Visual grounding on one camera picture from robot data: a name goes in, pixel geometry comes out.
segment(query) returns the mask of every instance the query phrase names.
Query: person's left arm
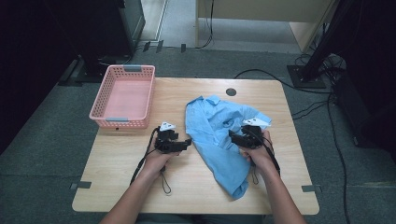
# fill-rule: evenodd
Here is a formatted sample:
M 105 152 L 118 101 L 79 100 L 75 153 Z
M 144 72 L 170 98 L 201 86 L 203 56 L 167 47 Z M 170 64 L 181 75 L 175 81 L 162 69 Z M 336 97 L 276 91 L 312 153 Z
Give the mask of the person's left arm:
M 119 201 L 107 213 L 100 223 L 134 223 L 145 201 L 151 185 L 160 176 L 160 170 L 166 162 L 178 153 L 162 154 L 153 151 L 132 185 L 124 192 Z

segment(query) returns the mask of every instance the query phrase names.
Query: pink plastic basket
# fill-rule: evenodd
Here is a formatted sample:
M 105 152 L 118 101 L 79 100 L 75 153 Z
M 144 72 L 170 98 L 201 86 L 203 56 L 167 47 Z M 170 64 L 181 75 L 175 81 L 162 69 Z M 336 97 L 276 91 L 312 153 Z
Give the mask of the pink plastic basket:
M 110 65 L 90 119 L 103 128 L 147 128 L 154 92 L 152 65 Z

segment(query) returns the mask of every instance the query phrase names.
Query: desk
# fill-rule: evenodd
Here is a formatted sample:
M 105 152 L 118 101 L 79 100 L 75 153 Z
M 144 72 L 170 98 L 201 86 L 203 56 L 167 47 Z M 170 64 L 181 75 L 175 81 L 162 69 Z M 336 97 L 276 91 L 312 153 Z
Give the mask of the desk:
M 289 21 L 302 52 L 332 15 L 337 0 L 216 0 L 214 19 Z M 199 18 L 210 18 L 212 0 L 196 0 L 195 47 L 199 47 Z
M 226 90 L 234 88 L 235 96 Z M 185 134 L 186 104 L 203 95 L 216 94 L 222 100 L 251 105 L 273 119 L 269 129 L 281 168 L 282 179 L 300 211 L 318 212 L 315 192 L 303 192 L 312 185 L 297 133 L 291 119 L 282 86 L 273 80 L 169 78 L 157 77 L 149 126 L 144 130 L 99 129 L 81 181 L 90 181 L 89 189 L 78 189 L 73 201 L 76 211 L 107 212 L 128 188 L 134 170 L 143 157 L 149 136 L 163 121 L 176 124 L 179 141 Z M 169 161 L 165 176 L 172 195 L 163 192 L 159 178 L 150 189 L 144 213 L 180 214 L 270 214 L 270 204 L 262 179 L 252 183 L 244 197 L 234 201 L 215 181 L 196 148 Z

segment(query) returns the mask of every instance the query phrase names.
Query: person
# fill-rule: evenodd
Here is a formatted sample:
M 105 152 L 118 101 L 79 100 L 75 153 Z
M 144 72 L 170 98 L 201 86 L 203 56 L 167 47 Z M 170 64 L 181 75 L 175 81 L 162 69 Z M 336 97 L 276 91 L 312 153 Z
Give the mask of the person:
M 270 133 L 266 130 L 262 131 L 264 144 L 272 148 Z M 306 223 L 301 215 L 293 199 L 291 198 L 285 184 L 279 176 L 274 164 L 271 161 L 265 147 L 261 146 L 255 149 L 242 148 L 243 155 L 247 160 L 253 160 L 256 163 L 256 169 L 262 176 L 268 193 L 268 199 L 273 212 L 275 223 Z M 139 215 L 139 211 L 149 193 L 149 188 L 155 179 L 161 174 L 161 169 L 166 162 L 178 156 L 179 152 L 162 154 L 153 151 L 146 157 L 146 162 L 132 185 L 124 192 L 119 201 L 108 212 L 100 223 L 135 223 Z

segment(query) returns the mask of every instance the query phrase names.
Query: blue shirt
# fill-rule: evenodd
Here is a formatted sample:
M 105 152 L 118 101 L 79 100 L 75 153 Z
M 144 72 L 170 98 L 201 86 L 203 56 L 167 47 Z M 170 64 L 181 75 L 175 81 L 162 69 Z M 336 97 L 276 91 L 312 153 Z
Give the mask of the blue shirt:
M 244 196 L 248 189 L 250 164 L 241 155 L 239 147 L 231 142 L 228 132 L 242 134 L 245 119 L 271 123 L 271 119 L 257 109 L 221 101 L 216 95 L 206 99 L 200 96 L 186 107 L 186 133 L 191 136 L 215 179 L 234 199 Z

